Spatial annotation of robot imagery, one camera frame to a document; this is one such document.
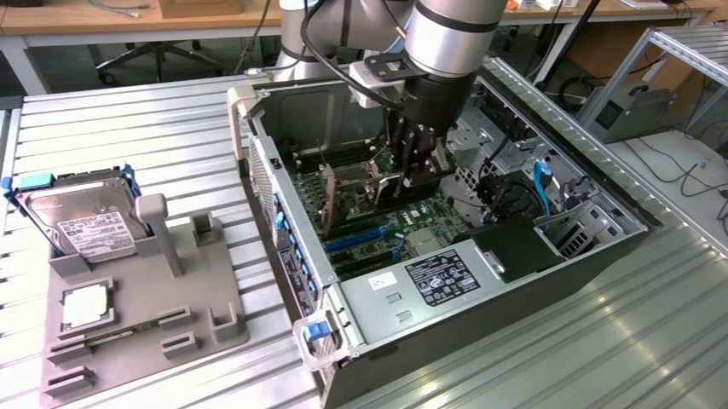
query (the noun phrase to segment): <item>cpu holder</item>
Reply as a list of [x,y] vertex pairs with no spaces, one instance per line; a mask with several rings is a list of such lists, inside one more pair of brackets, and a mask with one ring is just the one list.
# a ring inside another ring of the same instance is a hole
[[42,406],[54,408],[249,341],[222,223],[169,228],[162,194],[136,200],[154,235],[90,263],[50,254]]

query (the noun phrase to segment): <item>office chair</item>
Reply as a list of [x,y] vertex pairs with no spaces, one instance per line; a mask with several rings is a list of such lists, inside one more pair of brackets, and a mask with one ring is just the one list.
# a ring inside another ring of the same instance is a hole
[[[193,51],[182,49],[181,47],[176,46],[177,43],[181,43],[181,41],[153,41],[152,43],[145,43],[140,47],[136,47],[134,43],[128,43],[128,52],[125,54],[120,55],[117,58],[109,61],[102,62],[101,64],[97,64],[97,74],[100,76],[100,80],[105,84],[116,84],[117,78],[114,77],[114,74],[108,72],[108,70],[110,68],[114,68],[116,66],[121,66],[125,62],[133,60],[134,58],[150,53],[154,53],[156,55],[160,83],[165,82],[165,76],[162,72],[165,53],[176,54],[181,57],[188,58],[189,60],[202,62],[206,66],[210,66],[216,70],[216,75],[218,77],[224,75],[226,69],[220,64],[220,62],[217,62],[213,58],[206,57],[205,55],[200,55]],[[196,51],[202,49],[200,40],[193,40],[193,49]]]

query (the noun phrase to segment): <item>warning label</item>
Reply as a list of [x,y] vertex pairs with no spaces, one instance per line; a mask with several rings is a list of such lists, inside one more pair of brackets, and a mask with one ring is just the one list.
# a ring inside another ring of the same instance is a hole
[[428,257],[405,268],[425,302],[432,307],[480,288],[479,281],[455,250]]
[[102,215],[67,220],[58,224],[69,241],[85,257],[134,247],[133,234],[122,214],[116,211]]

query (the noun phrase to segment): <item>blue cable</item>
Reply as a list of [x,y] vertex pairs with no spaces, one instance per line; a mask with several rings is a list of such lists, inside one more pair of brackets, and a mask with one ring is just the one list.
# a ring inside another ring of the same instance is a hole
[[542,197],[542,201],[544,202],[544,206],[547,207],[547,216],[551,216],[547,192],[544,192],[544,185],[542,184],[542,175],[552,176],[554,172],[548,167],[548,163],[538,160],[536,164],[534,164],[534,184],[536,185],[536,192],[539,192],[539,196]]

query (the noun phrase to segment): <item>white cable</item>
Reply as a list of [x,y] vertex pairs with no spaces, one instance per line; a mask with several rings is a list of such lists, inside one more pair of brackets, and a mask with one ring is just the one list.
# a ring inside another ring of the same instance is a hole
[[[555,19],[554,19],[555,23],[556,23],[556,17],[559,16],[559,13],[562,12],[562,7],[563,6],[564,6],[564,0],[562,0],[559,2],[559,7],[556,8]],[[551,38],[551,45],[548,46],[547,54],[544,55],[544,58],[542,59],[542,62],[536,66],[536,69],[534,71],[531,71],[530,74],[526,76],[527,79],[531,78],[532,75],[542,70],[542,67],[547,63],[547,58],[551,55],[551,50],[555,48],[558,38],[559,38],[559,36],[556,35],[556,28],[555,28],[555,33],[554,33],[552,38]]]
[[142,9],[152,9],[152,4],[149,3],[145,3],[145,4],[137,4],[136,6],[110,6],[105,3],[102,3],[100,0],[89,0],[89,2],[91,3],[93,6],[106,10],[106,11],[112,11],[114,13],[121,13],[121,14],[126,14],[129,15],[130,17],[136,17],[136,18],[140,18],[140,13],[132,11],[134,9],[138,9],[138,10],[142,10]]

